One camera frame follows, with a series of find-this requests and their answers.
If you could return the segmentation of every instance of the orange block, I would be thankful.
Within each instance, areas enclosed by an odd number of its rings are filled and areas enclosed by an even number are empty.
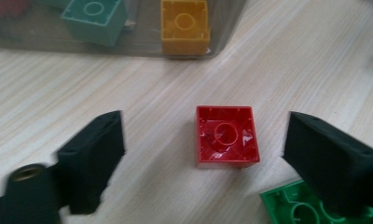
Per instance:
[[[203,55],[210,43],[206,0],[161,0],[162,50],[168,55]]]

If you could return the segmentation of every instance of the wooden table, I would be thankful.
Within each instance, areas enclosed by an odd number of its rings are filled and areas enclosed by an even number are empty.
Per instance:
[[[261,162],[197,169],[197,105],[251,106]],[[282,159],[289,111],[373,147],[373,0],[251,0],[210,60],[0,50],[0,194],[113,110],[127,155],[98,212],[67,223],[269,223],[259,192],[297,177]]]

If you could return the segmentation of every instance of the dark red block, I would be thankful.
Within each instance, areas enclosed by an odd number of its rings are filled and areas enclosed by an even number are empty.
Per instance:
[[[197,107],[198,166],[243,168],[259,162],[250,106]]]
[[[30,0],[0,0],[0,17],[18,17],[30,6]]]

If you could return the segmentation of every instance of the transparent plastic container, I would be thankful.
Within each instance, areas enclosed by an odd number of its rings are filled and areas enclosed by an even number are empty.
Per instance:
[[[0,0],[0,48],[213,57],[247,0]]]

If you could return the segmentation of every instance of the teal lego block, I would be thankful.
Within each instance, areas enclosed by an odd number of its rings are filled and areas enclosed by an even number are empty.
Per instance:
[[[303,180],[260,196],[273,224],[373,224],[373,209],[369,207],[360,217],[341,217],[327,211]]]
[[[107,47],[115,46],[127,18],[124,0],[73,0],[62,14],[73,37]]]
[[[66,8],[71,0],[35,0],[35,2],[50,7]]]

